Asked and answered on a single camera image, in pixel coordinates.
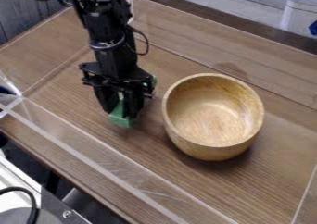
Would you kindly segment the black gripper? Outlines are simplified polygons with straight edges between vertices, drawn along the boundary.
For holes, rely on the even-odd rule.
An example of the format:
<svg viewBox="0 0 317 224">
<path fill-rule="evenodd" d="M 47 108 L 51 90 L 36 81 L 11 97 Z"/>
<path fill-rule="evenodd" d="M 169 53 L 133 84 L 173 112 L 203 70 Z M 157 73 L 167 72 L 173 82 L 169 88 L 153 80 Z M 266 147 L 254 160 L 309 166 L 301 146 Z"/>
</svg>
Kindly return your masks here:
<svg viewBox="0 0 317 224">
<path fill-rule="evenodd" d="M 110 114 L 125 92 L 125 117 L 134 119 L 143 108 L 143 97 L 154 92 L 154 76 L 138 65 L 141 53 L 134 41 L 91 41 L 95 60 L 84 62 L 83 83 L 92 87 L 103 110 Z"/>
</svg>

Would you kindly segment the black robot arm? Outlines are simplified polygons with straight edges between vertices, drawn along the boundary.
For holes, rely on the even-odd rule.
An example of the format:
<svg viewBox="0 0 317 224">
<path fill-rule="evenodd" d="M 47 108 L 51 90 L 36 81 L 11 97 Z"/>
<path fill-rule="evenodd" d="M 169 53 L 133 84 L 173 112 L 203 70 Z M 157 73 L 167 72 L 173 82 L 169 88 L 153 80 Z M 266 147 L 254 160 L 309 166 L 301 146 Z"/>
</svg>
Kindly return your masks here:
<svg viewBox="0 0 317 224">
<path fill-rule="evenodd" d="M 83 83 L 92 87 L 104 111 L 133 120 L 153 95 L 157 80 L 138 65 L 142 53 L 135 35 L 141 31 L 129 24 L 131 4 L 126 0 L 58 1 L 75 10 L 88 32 L 95 60 L 79 65 Z"/>
</svg>

